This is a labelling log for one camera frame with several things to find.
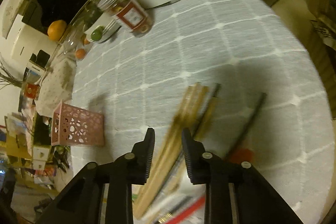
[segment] pink basket with holes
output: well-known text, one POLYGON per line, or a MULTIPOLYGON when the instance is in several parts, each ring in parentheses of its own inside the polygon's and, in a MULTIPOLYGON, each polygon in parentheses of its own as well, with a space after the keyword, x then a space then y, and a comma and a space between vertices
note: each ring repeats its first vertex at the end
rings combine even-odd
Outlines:
POLYGON ((52 118, 51 145, 104 146, 104 116, 63 103, 52 118))

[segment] drawer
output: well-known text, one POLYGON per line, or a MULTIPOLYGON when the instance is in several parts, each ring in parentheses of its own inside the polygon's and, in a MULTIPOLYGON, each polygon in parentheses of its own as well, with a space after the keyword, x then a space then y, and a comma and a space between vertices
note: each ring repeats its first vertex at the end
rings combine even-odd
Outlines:
POLYGON ((41 146, 33 146, 33 160, 47 161, 49 156, 49 148, 41 146))
POLYGON ((34 170, 44 170, 45 161, 42 160, 33 160, 33 169, 34 170))

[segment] red label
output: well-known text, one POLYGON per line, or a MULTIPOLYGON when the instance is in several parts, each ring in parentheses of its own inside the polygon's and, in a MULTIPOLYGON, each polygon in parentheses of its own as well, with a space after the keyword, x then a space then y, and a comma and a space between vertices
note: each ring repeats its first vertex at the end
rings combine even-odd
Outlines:
POLYGON ((146 19, 146 15, 132 1, 116 16, 132 30, 139 27, 146 19))

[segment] small orange fruit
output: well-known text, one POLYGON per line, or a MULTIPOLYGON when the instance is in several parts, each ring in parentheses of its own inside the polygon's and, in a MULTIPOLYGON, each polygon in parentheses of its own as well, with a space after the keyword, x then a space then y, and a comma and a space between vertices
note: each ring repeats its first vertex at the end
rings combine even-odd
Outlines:
POLYGON ((83 44, 84 46, 90 44, 90 41, 86 39, 86 34, 83 34, 83 35, 81 36, 81 41, 82 41, 82 44, 83 44))
POLYGON ((86 51, 83 48, 76 50, 75 56, 77 59, 83 59, 86 55, 86 51))
POLYGON ((67 23, 64 20, 56 20, 50 24, 48 28, 48 36, 53 41, 59 41, 67 28, 67 23))
POLYGON ((87 40, 86 37, 85 37, 85 39, 84 39, 84 41, 83 41, 83 45, 89 45, 89 44, 90 44, 90 41, 87 40))

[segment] metal bolt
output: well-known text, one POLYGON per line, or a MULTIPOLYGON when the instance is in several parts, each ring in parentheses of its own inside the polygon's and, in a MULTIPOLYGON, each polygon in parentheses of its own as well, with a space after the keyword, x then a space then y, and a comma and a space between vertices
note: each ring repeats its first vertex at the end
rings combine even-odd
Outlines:
POLYGON ((95 163, 95 162, 89 162, 87 165, 86 165, 86 168, 88 168, 89 170, 95 168, 98 164, 95 163))
POLYGON ((131 160, 131 159, 134 159, 135 158, 135 155, 133 153, 127 153, 125 155, 125 159, 127 160, 131 160))
POLYGON ((212 154, 210 152, 204 152, 202 154, 202 157, 205 159, 211 159, 212 158, 212 154))
POLYGON ((250 167, 252 166, 252 164, 249 163, 248 161, 243 161, 243 162, 241 163, 241 166, 242 166, 243 168, 248 169, 248 168, 250 168, 250 167))

